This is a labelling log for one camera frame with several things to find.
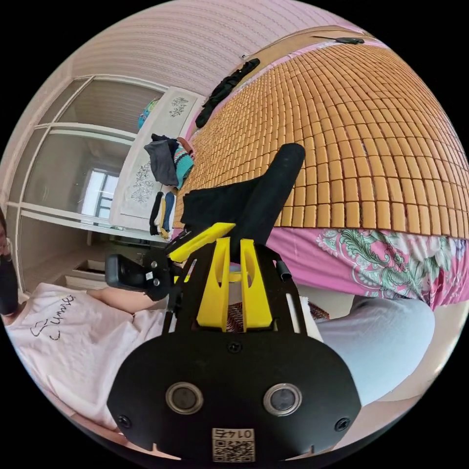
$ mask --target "light blue pants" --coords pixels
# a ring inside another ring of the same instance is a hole
[[[348,316],[317,326],[324,343],[347,364],[367,405],[415,371],[433,337],[435,316],[416,299],[355,297]]]

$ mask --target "camera lens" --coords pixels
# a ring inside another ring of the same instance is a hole
[[[175,383],[166,391],[166,404],[181,415],[195,414],[203,403],[202,392],[191,383]]]
[[[277,417],[295,412],[301,405],[300,390],[293,384],[279,383],[272,386],[264,395],[264,408]]]

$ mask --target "white t-shirt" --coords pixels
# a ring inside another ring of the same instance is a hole
[[[115,430],[107,398],[117,371],[130,352],[161,335],[164,317],[164,310],[131,315],[86,292],[41,283],[6,330],[40,387]]]

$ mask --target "screw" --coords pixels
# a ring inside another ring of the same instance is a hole
[[[243,346],[239,342],[231,342],[228,344],[228,351],[230,353],[238,353],[241,351]]]
[[[132,426],[130,418],[126,417],[125,415],[119,415],[119,417],[117,418],[117,422],[124,428],[130,428]]]
[[[344,431],[350,425],[350,419],[346,417],[340,420],[337,420],[337,423],[334,426],[335,431]]]

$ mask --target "teal striped cloth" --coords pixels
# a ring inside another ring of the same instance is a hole
[[[183,186],[194,166],[194,161],[192,161],[192,158],[187,154],[181,144],[178,145],[177,150],[174,153],[174,164],[176,165],[176,177],[178,182],[176,187],[179,190]]]

